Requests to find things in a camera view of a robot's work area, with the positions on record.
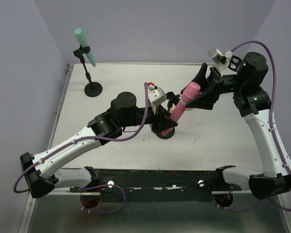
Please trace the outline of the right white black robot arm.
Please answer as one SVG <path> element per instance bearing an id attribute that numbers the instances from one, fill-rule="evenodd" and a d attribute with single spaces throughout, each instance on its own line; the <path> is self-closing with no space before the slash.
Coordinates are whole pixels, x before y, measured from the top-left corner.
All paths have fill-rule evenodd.
<path id="1" fill-rule="evenodd" d="M 211 110 L 221 94 L 233 93 L 233 101 L 241 117 L 249 126 L 257 145 L 262 171 L 240 170 L 234 166 L 218 169 L 225 183 L 249 189 L 259 200 L 291 191 L 291 160 L 282 145 L 275 121 L 270 120 L 271 100 L 261 83 L 269 68 L 266 58 L 257 52 L 249 52 L 243 59 L 231 51 L 209 51 L 214 65 L 206 76 L 203 64 L 193 79 L 201 91 L 189 108 Z"/>

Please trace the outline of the black round-base mic stand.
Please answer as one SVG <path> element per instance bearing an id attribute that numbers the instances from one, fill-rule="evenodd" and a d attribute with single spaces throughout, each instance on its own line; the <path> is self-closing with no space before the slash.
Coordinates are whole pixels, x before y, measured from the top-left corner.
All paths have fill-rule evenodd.
<path id="1" fill-rule="evenodd" d="M 168 130 L 165 130 L 161 133 L 155 133 L 155 135 L 160 138 L 160 139 L 169 139 L 171 138 L 175 133 L 175 127 L 174 128 L 170 128 Z"/>
<path id="2" fill-rule="evenodd" d="M 99 96 L 102 93 L 103 87 L 100 83 L 92 81 L 91 75 L 88 72 L 88 69 L 85 64 L 85 58 L 83 56 L 85 53 L 82 50 L 81 46 L 77 50 L 73 51 L 73 54 L 80 60 L 81 64 L 83 65 L 85 76 L 88 80 L 88 84 L 84 87 L 85 95 L 92 98 Z"/>

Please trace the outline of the green toy microphone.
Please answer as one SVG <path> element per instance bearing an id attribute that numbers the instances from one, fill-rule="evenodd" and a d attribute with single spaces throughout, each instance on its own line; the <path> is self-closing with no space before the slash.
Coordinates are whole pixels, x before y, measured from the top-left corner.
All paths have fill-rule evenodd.
<path id="1" fill-rule="evenodd" d="M 82 50 L 87 56 L 88 61 L 93 67 L 96 67 L 96 59 L 94 57 L 93 52 L 91 51 L 91 48 L 87 41 L 87 36 L 85 35 L 85 32 L 82 29 L 76 29 L 74 31 L 74 35 L 76 40 L 78 41 L 79 45 L 81 46 Z"/>

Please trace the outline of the pink toy microphone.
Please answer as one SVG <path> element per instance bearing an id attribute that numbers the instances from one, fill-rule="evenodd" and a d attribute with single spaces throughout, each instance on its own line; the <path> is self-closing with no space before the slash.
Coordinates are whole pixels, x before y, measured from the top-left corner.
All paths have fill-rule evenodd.
<path id="1" fill-rule="evenodd" d="M 191 82 L 188 84 L 182 92 L 179 102 L 170 115 L 171 120 L 178 122 L 180 117 L 185 112 L 187 105 L 199 95 L 200 89 L 201 87 L 197 83 Z"/>

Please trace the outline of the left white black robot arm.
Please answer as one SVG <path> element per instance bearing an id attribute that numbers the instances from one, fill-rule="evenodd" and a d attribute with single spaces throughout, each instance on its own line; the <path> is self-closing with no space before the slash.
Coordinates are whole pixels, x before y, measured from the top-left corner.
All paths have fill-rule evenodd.
<path id="1" fill-rule="evenodd" d="M 25 178 L 31 196 L 37 199 L 57 188 L 96 186 L 97 174 L 93 168 L 64 166 L 109 142 L 124 142 L 134 138 L 144 125 L 149 125 L 153 133 L 162 133 L 177 126 L 171 114 L 162 106 L 166 100 L 176 104 L 179 95 L 172 92 L 164 94 L 160 89 L 150 90 L 145 94 L 145 107 L 139 108 L 133 93 L 122 92 L 111 101 L 106 112 L 97 115 L 63 143 L 42 153 L 32 155 L 27 152 L 21 155 L 21 177 Z"/>

